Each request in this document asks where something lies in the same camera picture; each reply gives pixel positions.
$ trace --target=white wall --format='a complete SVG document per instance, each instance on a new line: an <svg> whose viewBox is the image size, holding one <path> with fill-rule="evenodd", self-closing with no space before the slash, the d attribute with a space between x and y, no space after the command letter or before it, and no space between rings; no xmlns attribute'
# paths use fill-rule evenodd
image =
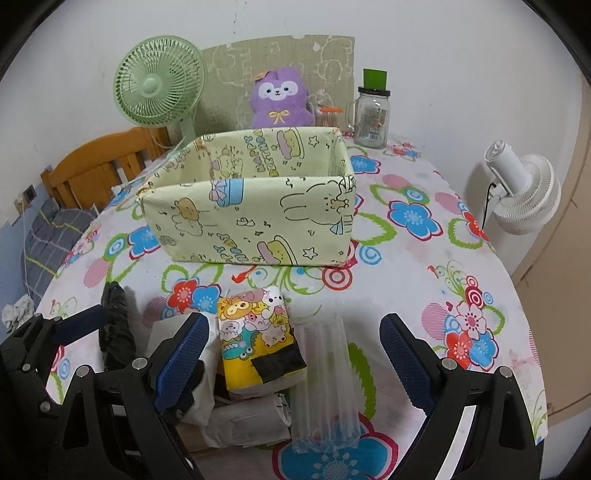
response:
<svg viewBox="0 0 591 480"><path fill-rule="evenodd" d="M521 0L66 0L0 83L0 162L15 166L0 177L0 210L48 164L128 127L112 100L113 73L135 43L166 33L203 48L354 35L356 81L363 67L388 70L391 131L422 147L478 217L488 185L480 161L497 137L548 157L562 179L572 157L579 71ZM487 230L512 271L535 236L511 237L494 223Z"/></svg>

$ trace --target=yellow ribbon bow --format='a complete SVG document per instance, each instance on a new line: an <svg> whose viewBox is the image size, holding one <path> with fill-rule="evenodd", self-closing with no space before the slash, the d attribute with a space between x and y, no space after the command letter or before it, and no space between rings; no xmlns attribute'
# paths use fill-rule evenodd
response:
<svg viewBox="0 0 591 480"><path fill-rule="evenodd" d="M273 122L273 125L275 125L277 122L281 122L282 124L285 123L285 120L283 120L284 116L287 116L290 114L289 110L282 110L281 112L269 112L269 116L271 118L274 118L275 121Z"/></svg>

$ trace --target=glass jar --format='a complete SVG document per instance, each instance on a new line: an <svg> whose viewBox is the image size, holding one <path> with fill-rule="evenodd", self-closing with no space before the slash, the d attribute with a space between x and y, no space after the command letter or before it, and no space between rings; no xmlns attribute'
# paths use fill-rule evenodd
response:
<svg viewBox="0 0 591 480"><path fill-rule="evenodd" d="M386 146L390 122L389 97L389 90L359 87L359 98L355 102L355 121L350 125L356 144L367 148ZM351 112L348 111L347 119L351 116Z"/></svg>

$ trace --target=clear plastic bag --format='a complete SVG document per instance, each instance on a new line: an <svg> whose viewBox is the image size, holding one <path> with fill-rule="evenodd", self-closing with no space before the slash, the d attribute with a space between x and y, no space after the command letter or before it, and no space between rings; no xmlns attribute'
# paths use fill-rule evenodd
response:
<svg viewBox="0 0 591 480"><path fill-rule="evenodd" d="M306 380L290 389L294 451L357 447L361 427L343 319L319 313L292 324L308 365Z"/></svg>

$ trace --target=table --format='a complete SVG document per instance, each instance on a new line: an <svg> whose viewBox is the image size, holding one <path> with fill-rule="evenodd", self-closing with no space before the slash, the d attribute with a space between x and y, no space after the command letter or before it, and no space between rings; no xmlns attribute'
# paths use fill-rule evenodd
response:
<svg viewBox="0 0 591 480"><path fill-rule="evenodd" d="M362 437L357 449L334 455L296 454L289 442L229 448L199 458L211 480L324 478L383 479L416 436L422 411L408 397L378 335L396 312L412 333L462 367L515 372L536 441L545 438L546 401L531 331L511 279L449 184L409 142L367 150L347 140L356 172L355 221L344 268L174 263L160 248L135 203L140 176L118 193L60 268L38 312L67 317L100 301L105 281L118 281L137 309L130 328L138 354L154 321L189 309L216 312L220 296L271 284L291 317L336 309L343 316L357 376ZM98 334L60 348L47 388L62 401L75 369L102 369ZM450 458L457 458L470 425L462 421ZM444 465L449 478L455 464Z"/></svg>

